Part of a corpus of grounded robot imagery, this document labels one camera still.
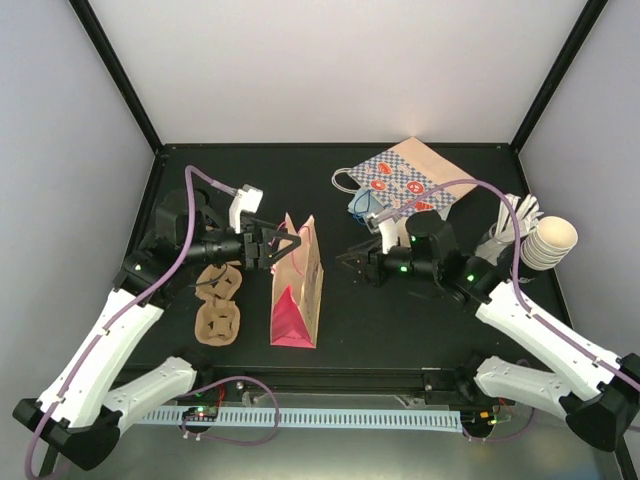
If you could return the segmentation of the cream pink Cakes paper bag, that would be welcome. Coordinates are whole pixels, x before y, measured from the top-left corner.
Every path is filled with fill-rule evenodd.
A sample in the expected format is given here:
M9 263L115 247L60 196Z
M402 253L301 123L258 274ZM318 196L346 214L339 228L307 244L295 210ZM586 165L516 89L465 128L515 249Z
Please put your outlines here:
M283 226L301 245L272 267L270 345L315 349L324 277L315 219L296 229L286 213Z

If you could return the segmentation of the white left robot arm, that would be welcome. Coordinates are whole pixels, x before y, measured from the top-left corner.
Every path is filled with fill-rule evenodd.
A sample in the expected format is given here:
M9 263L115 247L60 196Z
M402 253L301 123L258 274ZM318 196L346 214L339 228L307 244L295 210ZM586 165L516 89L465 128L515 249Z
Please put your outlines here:
M170 192L155 225L124 261L104 308L82 345L54 382L36 398L18 402L14 418L77 467L101 464L139 419L178 397L207 397L215 376L206 362L181 351L119 388L113 382L131 353L188 285L209 266L229 273L267 270L301 246L299 235L254 218L262 193L244 186L231 193L228 220L208 229L214 215L206 194Z

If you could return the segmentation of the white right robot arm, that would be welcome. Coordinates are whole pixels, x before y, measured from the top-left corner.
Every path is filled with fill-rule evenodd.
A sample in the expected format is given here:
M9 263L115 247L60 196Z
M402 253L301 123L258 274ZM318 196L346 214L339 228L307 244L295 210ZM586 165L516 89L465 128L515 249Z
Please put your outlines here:
M639 413L639 357L621 357L563 324L488 261L462 253L442 220L409 222L410 244L373 239L337 256L359 282L380 286L392 274L431 282L475 318L545 365L540 371L490 356L454 379L457 396L524 403L563 420L588 445L613 452Z

